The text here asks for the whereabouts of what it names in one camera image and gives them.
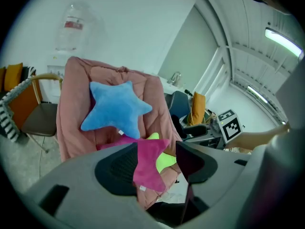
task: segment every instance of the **green plush toy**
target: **green plush toy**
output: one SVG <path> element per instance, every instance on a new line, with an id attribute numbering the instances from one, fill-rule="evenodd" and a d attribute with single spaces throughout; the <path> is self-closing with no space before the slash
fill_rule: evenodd
<path id="1" fill-rule="evenodd" d="M 159 134 L 157 132 L 151 134 L 148 138 L 148 140 L 151 139 L 159 139 Z M 161 171 L 169 166 L 172 166 L 173 164 L 177 163 L 176 157 L 165 154 L 165 153 L 161 153 L 160 156 L 157 158 L 156 161 L 156 167 L 159 173 L 161 173 Z"/>

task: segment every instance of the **white tile floor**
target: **white tile floor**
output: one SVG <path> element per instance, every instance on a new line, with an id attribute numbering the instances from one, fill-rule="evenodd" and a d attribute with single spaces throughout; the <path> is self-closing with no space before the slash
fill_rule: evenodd
<path id="1" fill-rule="evenodd" d="M 158 202 L 166 202 L 169 204 L 180 204 L 185 202 L 188 183 L 183 174 L 179 174 L 177 178 L 179 183 L 171 186 L 167 192 L 158 199 Z"/>
<path id="2" fill-rule="evenodd" d="M 61 163 L 58 144 L 52 137 L 34 137 L 40 144 L 43 142 L 49 150 L 47 154 L 25 135 L 20 135 L 16 143 L 0 135 L 0 162 L 15 189 L 21 193 Z"/>

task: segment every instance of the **chair backrest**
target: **chair backrest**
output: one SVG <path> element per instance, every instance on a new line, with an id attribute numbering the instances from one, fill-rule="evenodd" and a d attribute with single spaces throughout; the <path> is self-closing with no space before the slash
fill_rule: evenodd
<path id="1" fill-rule="evenodd" d="M 35 75 L 33 77 L 30 78 L 30 80 L 32 81 L 32 85 L 34 88 L 34 92 L 35 92 L 35 96 L 37 99 L 38 104 L 40 104 L 40 99 L 38 96 L 38 91 L 37 91 L 37 87 L 36 87 L 36 80 L 57 80 L 59 81 L 59 88 L 61 90 L 61 85 L 62 85 L 62 78 L 56 74 L 53 73 L 45 73 L 45 74 L 39 74 L 39 75 Z"/>
<path id="2" fill-rule="evenodd" d="M 191 107 L 187 95 L 179 91 L 174 92 L 168 109 L 171 115 L 175 115 L 179 119 L 188 115 L 191 112 Z"/>

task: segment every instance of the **ceiling light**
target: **ceiling light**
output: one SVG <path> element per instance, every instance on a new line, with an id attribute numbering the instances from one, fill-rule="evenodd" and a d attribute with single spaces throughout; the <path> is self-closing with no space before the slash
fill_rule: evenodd
<path id="1" fill-rule="evenodd" d="M 266 104 L 268 103 L 268 101 L 266 99 L 264 99 L 263 96 L 261 96 L 256 90 L 254 90 L 252 87 L 248 86 L 248 89 L 253 92 L 255 95 L 257 95 L 261 100 L 263 100 Z"/>
<path id="2" fill-rule="evenodd" d="M 300 56 L 302 50 L 297 45 L 295 45 L 292 41 L 290 41 L 283 35 L 279 34 L 278 32 L 276 32 L 270 28 L 266 28 L 265 36 L 267 38 L 277 42 L 278 44 L 281 44 L 286 49 L 290 50 L 295 56 L 297 56 L 297 57 Z"/>
<path id="3" fill-rule="evenodd" d="M 302 50 L 300 56 L 297 57 L 297 62 L 298 63 L 301 62 L 303 58 L 304 58 L 304 51 Z"/>

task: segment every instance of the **yellow pillow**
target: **yellow pillow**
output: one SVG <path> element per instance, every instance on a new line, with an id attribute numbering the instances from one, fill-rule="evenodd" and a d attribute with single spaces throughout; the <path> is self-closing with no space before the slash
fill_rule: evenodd
<path id="1" fill-rule="evenodd" d="M 204 112 L 205 112 L 205 96 L 195 92 L 193 97 L 192 112 L 189 114 L 187 118 L 188 125 L 201 124 L 204 117 Z"/>
<path id="2" fill-rule="evenodd" d="M 148 138 L 151 139 L 159 139 L 159 134 L 157 132 L 151 134 Z M 173 164 L 177 163 L 176 157 L 161 153 L 160 156 L 156 160 L 156 168 L 159 173 L 163 171 L 164 168 L 172 166 Z"/>
<path id="3" fill-rule="evenodd" d="M 2 91 L 4 76 L 5 76 L 5 68 L 1 68 L 0 69 L 0 92 Z"/>
<path id="4" fill-rule="evenodd" d="M 9 65 L 4 78 L 4 90 L 9 92 L 20 83 L 23 63 Z"/>

